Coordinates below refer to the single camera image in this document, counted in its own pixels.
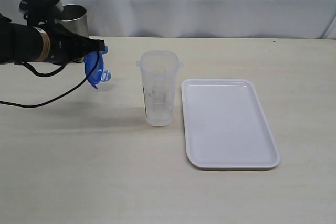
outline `table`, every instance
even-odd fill
[[[0,223],[336,223],[336,41],[102,38],[112,80],[38,109],[0,106]],[[173,122],[149,126],[135,62],[184,63]],[[35,64],[40,71],[54,66]],[[83,78],[0,66],[1,99],[34,104]],[[200,171],[188,161],[180,84],[242,78],[258,92],[281,154],[271,171]]]

